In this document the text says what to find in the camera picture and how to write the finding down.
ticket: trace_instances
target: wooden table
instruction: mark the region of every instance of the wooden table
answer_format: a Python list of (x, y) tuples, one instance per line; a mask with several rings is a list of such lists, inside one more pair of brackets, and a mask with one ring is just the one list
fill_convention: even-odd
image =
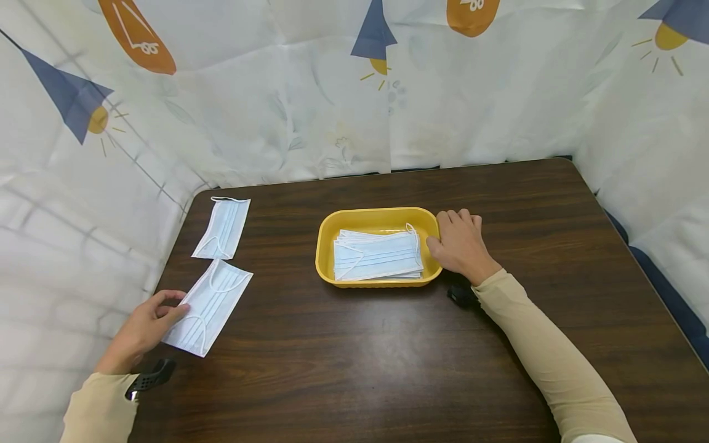
[(172, 380), (141, 397), (133, 442), (554, 442), (502, 332), (422, 288), (337, 289), (314, 267), (340, 209), (469, 208), (492, 255), (586, 355), (638, 440), (705, 442), (709, 377), (571, 162), (547, 159), (207, 191), (158, 288), (188, 291), (211, 196), (251, 198), (229, 262), (254, 278), (205, 359), (161, 344)]

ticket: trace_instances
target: blue surgical mask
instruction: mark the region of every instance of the blue surgical mask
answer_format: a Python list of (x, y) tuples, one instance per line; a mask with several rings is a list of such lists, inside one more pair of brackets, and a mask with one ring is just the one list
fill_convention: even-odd
[(231, 315), (253, 274), (214, 260), (180, 302), (189, 314), (165, 335), (163, 342), (204, 357)]
[(391, 235), (341, 231), (334, 253), (335, 280), (420, 278), (423, 270), (418, 234), (409, 224)]
[(192, 257), (200, 259), (232, 259), (239, 245), (251, 200), (212, 197), (214, 207), (207, 231)]

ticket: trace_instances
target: hand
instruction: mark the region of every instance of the hand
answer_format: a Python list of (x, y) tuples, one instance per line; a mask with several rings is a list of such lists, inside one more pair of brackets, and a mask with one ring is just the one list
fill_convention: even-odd
[(167, 331), (189, 310), (187, 304), (173, 308), (162, 306), (162, 302), (168, 298), (181, 300), (185, 295), (182, 291), (163, 290), (139, 305), (113, 338), (94, 372), (129, 374), (144, 353), (157, 346)]
[(473, 286), (479, 286), (502, 269), (485, 248), (480, 215), (470, 215), (467, 209), (461, 209), (458, 213), (441, 211), (436, 218), (441, 239), (429, 237), (426, 245), (441, 266), (463, 274)]

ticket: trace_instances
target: arm sleeve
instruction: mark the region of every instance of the arm sleeve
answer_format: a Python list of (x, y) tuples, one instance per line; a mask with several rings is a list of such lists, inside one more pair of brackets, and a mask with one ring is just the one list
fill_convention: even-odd
[(473, 290), (542, 391), (562, 443), (591, 434), (637, 443), (623, 410), (596, 370), (511, 274), (503, 269)]
[(126, 443), (138, 404), (125, 398), (137, 374), (92, 374), (72, 394), (60, 443)]

